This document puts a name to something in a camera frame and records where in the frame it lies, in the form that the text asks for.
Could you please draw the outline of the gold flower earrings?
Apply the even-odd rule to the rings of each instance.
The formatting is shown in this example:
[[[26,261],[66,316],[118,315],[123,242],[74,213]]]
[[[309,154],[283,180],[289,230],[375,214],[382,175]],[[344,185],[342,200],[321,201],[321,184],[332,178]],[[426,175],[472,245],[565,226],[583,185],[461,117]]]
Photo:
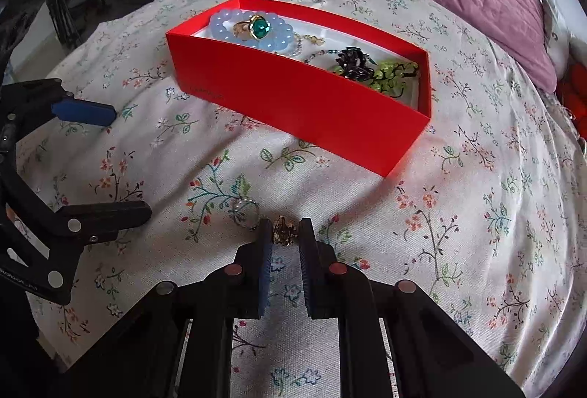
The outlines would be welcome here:
[[[316,35],[303,35],[302,38],[316,46],[321,46],[325,42],[322,37],[317,37]]]

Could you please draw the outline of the gold ring green stone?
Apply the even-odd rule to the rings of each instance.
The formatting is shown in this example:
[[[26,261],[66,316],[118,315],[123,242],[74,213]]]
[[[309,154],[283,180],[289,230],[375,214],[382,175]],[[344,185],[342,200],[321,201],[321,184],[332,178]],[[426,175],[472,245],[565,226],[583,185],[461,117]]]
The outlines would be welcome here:
[[[240,40],[263,40],[271,32],[271,22],[263,15],[254,14],[249,19],[237,22],[233,33]]]

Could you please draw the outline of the floral bed sheet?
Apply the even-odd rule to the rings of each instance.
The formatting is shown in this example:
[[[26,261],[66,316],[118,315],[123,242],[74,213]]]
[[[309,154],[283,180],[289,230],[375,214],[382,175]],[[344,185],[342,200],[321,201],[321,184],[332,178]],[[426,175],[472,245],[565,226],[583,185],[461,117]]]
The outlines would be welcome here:
[[[381,178],[312,142],[182,93],[168,29],[224,0],[154,0],[105,22],[54,70],[109,103],[108,129],[53,122],[20,144],[51,207],[141,198],[142,229],[81,256],[72,300],[30,297],[67,364],[162,280],[196,282],[250,234],[227,203],[309,217],[340,261],[414,281],[528,397],[543,395],[586,325],[586,160],[553,96],[495,42],[433,0],[282,0],[321,7],[426,49],[433,117]]]

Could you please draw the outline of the white patterned pillow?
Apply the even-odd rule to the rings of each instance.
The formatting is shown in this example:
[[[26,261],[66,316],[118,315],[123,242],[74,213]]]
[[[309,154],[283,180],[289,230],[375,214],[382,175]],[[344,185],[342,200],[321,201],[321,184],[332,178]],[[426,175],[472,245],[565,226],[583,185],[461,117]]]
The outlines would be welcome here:
[[[586,42],[567,27],[556,0],[541,0],[546,52],[561,80],[572,63],[586,65]]]

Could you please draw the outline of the red knotted cushion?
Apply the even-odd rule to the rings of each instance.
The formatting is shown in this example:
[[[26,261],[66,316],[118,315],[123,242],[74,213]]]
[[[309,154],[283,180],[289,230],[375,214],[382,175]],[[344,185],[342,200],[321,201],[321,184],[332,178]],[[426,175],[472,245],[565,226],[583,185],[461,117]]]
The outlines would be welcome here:
[[[581,137],[587,134],[587,70],[581,63],[571,64],[558,83],[556,95],[571,117]]]

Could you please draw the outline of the red cardboard box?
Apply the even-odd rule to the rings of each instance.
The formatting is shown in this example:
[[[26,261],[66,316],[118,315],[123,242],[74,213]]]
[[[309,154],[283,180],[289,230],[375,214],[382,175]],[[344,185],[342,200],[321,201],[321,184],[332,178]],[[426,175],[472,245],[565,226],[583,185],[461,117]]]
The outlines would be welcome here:
[[[328,39],[350,40],[373,56],[418,64],[417,105],[407,106],[302,61],[212,38],[222,10],[275,13]],[[227,0],[166,33],[183,92],[242,113],[387,176],[432,117],[427,51],[388,32],[325,10],[277,0]]]

